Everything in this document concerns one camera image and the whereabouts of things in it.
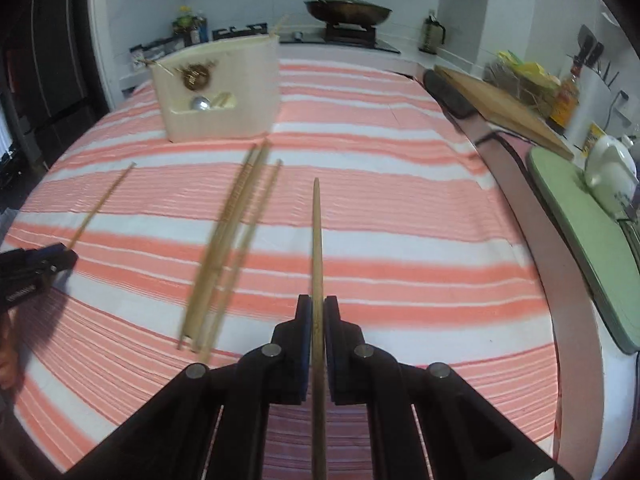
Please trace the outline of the person's left hand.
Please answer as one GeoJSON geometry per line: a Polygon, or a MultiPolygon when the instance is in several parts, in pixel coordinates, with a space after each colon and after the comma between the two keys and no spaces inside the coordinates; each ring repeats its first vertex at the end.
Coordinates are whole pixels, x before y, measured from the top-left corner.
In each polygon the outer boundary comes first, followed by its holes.
{"type": "Polygon", "coordinates": [[[10,390],[21,376],[20,365],[21,323],[17,309],[1,315],[0,386],[10,390]]]}

